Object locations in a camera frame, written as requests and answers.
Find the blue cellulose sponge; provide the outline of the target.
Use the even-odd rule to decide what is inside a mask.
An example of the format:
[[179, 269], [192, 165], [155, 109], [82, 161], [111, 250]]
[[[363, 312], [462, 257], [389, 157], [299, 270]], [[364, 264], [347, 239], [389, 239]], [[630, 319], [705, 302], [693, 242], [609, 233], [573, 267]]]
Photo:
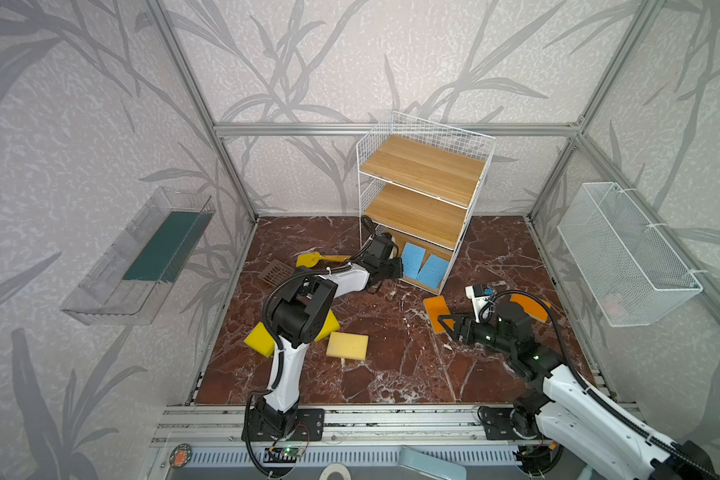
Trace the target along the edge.
[[433, 290], [438, 290], [443, 278], [446, 276], [448, 266], [449, 262], [447, 260], [435, 254], [430, 254], [416, 274], [415, 280]]
[[400, 256], [403, 266], [403, 276], [411, 280], [416, 280], [425, 256], [425, 248], [413, 242], [407, 242]]

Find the orange scrub sponge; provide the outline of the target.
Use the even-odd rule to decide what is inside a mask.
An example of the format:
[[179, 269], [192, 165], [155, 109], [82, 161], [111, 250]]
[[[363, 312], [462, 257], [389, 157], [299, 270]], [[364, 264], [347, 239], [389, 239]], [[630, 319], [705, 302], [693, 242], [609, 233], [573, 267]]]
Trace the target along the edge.
[[446, 304], [445, 298], [443, 296], [426, 298], [424, 300], [424, 307], [425, 307], [426, 313], [428, 315], [428, 318], [430, 320], [431, 327], [432, 327], [434, 334], [444, 333], [446, 328], [451, 328], [451, 329], [454, 328], [454, 327], [441, 327], [437, 322], [437, 318], [439, 315], [451, 314], [451, 312]]
[[526, 295], [517, 293], [510, 296], [510, 301], [520, 305], [526, 314], [537, 321], [546, 323], [549, 320], [551, 304], [547, 301], [536, 301]]

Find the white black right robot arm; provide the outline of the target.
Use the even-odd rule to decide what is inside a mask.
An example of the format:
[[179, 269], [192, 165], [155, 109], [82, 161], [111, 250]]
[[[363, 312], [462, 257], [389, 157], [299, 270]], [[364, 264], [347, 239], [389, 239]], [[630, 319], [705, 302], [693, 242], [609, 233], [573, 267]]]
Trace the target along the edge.
[[514, 403], [514, 429], [538, 433], [571, 451], [606, 479], [716, 479], [711, 457], [692, 441], [679, 443], [603, 394], [535, 337], [533, 318], [512, 301], [489, 299], [477, 314], [441, 315], [455, 342], [505, 355], [531, 389]]

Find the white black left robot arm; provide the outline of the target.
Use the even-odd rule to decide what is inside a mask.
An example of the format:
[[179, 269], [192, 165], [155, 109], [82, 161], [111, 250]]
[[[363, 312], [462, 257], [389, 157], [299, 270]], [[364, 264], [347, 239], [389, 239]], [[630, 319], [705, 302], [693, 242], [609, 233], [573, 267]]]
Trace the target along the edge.
[[262, 324], [275, 344], [267, 387], [247, 400], [242, 438], [280, 440], [296, 429], [300, 378], [308, 347], [322, 330], [333, 301], [403, 274], [389, 233], [371, 236], [361, 251], [332, 268], [298, 267], [266, 298]]

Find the yellow plastic scoop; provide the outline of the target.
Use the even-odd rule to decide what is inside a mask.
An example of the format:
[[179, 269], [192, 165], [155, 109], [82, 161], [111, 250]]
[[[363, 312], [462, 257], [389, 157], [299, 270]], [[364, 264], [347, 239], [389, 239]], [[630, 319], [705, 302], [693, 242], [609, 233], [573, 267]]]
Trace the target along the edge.
[[323, 255], [319, 252], [313, 251], [300, 254], [297, 258], [296, 266], [313, 268], [321, 261], [341, 264], [348, 261], [349, 259], [349, 255]]

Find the yellow foam sponge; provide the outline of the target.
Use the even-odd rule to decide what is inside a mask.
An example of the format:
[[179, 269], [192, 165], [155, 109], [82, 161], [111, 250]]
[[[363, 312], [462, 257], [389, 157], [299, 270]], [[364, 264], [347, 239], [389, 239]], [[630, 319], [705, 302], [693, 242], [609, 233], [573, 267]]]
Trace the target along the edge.
[[338, 319], [336, 318], [334, 312], [330, 310], [326, 316], [325, 322], [316, 336], [315, 340], [320, 341], [326, 337], [328, 337], [331, 333], [338, 331], [340, 329], [340, 323]]

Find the pale yellow sponge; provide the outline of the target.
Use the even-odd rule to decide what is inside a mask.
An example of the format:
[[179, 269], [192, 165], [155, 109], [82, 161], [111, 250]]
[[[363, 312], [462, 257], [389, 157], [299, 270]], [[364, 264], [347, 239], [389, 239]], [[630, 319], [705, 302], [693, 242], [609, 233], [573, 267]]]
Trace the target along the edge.
[[334, 358], [364, 361], [367, 357], [369, 337], [367, 335], [332, 332], [326, 355]]

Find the brown slotted litter scoop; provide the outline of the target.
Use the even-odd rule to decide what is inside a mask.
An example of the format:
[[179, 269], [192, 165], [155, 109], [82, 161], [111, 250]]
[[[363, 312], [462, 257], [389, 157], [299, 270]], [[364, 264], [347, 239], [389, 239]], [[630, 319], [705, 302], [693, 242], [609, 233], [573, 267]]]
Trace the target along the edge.
[[295, 268], [280, 260], [270, 261], [257, 275], [267, 285], [275, 288], [286, 282], [294, 273]]

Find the light blue box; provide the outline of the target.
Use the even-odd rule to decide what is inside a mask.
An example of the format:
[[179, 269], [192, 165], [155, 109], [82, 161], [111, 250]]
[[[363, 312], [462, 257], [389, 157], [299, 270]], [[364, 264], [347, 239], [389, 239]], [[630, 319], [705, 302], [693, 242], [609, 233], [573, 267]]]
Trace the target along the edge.
[[467, 479], [467, 470], [464, 466], [436, 458], [409, 447], [401, 448], [398, 465], [431, 479]]

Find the yellow sponge blue backing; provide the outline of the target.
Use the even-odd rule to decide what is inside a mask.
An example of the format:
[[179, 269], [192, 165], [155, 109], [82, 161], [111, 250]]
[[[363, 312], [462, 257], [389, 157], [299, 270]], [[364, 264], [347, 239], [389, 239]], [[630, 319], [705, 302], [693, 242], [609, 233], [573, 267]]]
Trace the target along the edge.
[[269, 358], [276, 348], [275, 340], [272, 338], [262, 322], [256, 324], [253, 330], [246, 336], [244, 343], [260, 355]]

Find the white tape roll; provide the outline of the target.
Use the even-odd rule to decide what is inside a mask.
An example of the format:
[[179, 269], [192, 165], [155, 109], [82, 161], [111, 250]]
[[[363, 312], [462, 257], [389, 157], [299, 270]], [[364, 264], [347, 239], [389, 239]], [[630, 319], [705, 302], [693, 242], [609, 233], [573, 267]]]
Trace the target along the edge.
[[338, 480], [351, 480], [351, 472], [350, 470], [343, 464], [340, 463], [332, 463], [328, 466], [326, 466], [320, 476], [320, 480], [332, 480], [332, 479], [338, 479]]

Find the green circuit board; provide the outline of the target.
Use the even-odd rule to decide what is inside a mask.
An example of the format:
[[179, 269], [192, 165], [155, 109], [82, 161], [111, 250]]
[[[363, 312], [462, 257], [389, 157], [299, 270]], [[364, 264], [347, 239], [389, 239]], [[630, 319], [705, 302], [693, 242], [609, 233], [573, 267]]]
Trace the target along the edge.
[[263, 460], [265, 463], [273, 464], [294, 464], [300, 461], [307, 453], [308, 446], [286, 445], [270, 446], [264, 449]]

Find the round red sticker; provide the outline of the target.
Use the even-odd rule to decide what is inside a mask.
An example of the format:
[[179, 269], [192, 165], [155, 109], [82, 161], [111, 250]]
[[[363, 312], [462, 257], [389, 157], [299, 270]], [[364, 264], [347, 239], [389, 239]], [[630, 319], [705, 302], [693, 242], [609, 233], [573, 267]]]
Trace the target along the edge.
[[192, 447], [188, 443], [180, 443], [175, 446], [168, 458], [171, 469], [180, 469], [187, 466], [192, 459]]

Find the clear wall tray green pad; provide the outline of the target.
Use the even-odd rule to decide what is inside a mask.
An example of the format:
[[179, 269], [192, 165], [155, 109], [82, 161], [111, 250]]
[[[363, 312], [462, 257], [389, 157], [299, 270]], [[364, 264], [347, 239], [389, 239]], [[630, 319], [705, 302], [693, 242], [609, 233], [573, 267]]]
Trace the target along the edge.
[[157, 188], [61, 311], [88, 326], [151, 324], [215, 212], [210, 194]]

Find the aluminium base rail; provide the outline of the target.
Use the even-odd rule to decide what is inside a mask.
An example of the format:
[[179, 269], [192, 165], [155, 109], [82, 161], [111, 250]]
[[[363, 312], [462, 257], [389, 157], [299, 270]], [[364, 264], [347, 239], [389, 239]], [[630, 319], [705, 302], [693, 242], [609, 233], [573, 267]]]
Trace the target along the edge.
[[[505, 467], [519, 471], [517, 452], [547, 445], [542, 437], [517, 436], [509, 423], [511, 407], [491, 404], [482, 422], [476, 404], [334, 404], [309, 406], [302, 414], [293, 445], [308, 446], [297, 463], [284, 465], [291, 478], [307, 470], [340, 463], [397, 471], [402, 447], [409, 447], [465, 467]], [[237, 478], [256, 478], [242, 438], [243, 406], [167, 408], [153, 435], [140, 479], [169, 479], [195, 474], [208, 477], [219, 469]], [[168, 458], [180, 443], [192, 447], [191, 462], [171, 469]]]

